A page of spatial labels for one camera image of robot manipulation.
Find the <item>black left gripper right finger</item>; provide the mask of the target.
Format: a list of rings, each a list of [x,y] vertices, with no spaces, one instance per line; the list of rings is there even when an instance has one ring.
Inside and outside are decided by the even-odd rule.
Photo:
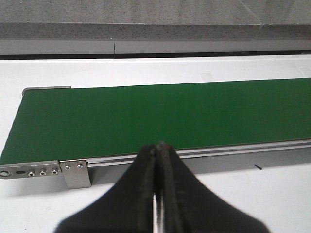
[[[159,210],[165,233],[267,233],[259,220],[222,200],[188,169],[174,148],[157,146]]]

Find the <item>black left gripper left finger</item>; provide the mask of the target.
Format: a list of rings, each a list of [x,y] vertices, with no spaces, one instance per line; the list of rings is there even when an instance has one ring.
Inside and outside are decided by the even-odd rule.
[[[156,146],[143,146],[122,177],[98,200],[64,219],[57,233],[151,233]]]

